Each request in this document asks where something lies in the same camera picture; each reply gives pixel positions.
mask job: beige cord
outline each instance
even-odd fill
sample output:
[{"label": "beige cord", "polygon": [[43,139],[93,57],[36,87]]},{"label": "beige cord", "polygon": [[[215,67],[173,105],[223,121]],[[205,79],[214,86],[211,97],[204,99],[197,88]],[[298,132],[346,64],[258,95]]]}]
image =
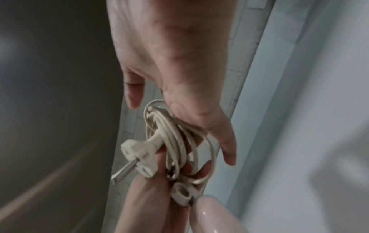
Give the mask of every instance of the beige cord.
[{"label": "beige cord", "polygon": [[[154,135],[156,130],[159,130],[167,149],[166,168],[168,171],[172,171],[174,167],[173,175],[171,176],[168,174],[170,180],[177,180],[179,178],[195,185],[205,183],[213,175],[215,169],[216,154],[213,145],[201,131],[172,117],[165,108],[160,107],[160,105],[163,104],[165,103],[162,100],[153,100],[146,105],[143,113],[146,122],[146,138],[149,139]],[[181,132],[190,145],[193,161],[191,161],[190,156],[187,155],[185,141],[183,140]],[[201,179],[193,179],[190,177],[198,171],[197,147],[190,132],[202,137],[210,150],[212,162],[211,170]],[[181,174],[180,169],[183,168],[187,162],[190,162],[192,165],[191,172],[189,174]]]}]

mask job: metal pin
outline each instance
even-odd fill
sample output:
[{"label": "metal pin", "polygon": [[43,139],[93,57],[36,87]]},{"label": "metal pin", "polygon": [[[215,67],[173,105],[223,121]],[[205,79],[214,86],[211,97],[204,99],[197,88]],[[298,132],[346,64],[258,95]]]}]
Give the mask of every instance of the metal pin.
[{"label": "metal pin", "polygon": [[121,182],[129,173],[131,173],[134,170],[138,161],[139,161],[138,158],[130,161],[124,167],[122,167],[119,171],[117,171],[114,175],[112,175],[111,183],[113,185],[119,184],[119,182]]}]

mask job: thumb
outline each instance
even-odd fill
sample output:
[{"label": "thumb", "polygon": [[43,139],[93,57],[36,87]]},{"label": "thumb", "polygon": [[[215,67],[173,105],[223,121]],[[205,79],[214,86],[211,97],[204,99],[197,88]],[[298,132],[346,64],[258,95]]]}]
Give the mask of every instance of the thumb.
[{"label": "thumb", "polygon": [[136,109],[140,106],[143,98],[145,79],[130,70],[124,70],[123,80],[124,96],[126,98],[127,105],[130,109]]}]

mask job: skin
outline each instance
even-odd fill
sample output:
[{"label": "skin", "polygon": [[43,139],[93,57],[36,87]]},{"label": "skin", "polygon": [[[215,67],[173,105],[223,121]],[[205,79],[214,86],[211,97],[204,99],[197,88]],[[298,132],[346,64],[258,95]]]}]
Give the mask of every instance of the skin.
[{"label": "skin", "polygon": [[[107,0],[111,35],[123,70],[127,105],[139,107],[145,81],[162,90],[175,117],[211,134],[236,164],[236,139],[220,107],[236,0]],[[170,198],[165,155],[150,180],[138,176],[116,233],[185,231],[189,208]],[[204,177],[210,164],[195,176]]]}]

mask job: dark metallic surface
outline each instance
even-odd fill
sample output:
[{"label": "dark metallic surface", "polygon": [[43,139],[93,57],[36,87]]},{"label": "dark metallic surface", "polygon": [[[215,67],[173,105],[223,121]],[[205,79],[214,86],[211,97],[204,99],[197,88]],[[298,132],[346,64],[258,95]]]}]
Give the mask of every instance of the dark metallic surface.
[{"label": "dark metallic surface", "polygon": [[96,142],[0,232],[101,232],[122,95],[105,1],[0,1],[0,211]]}]

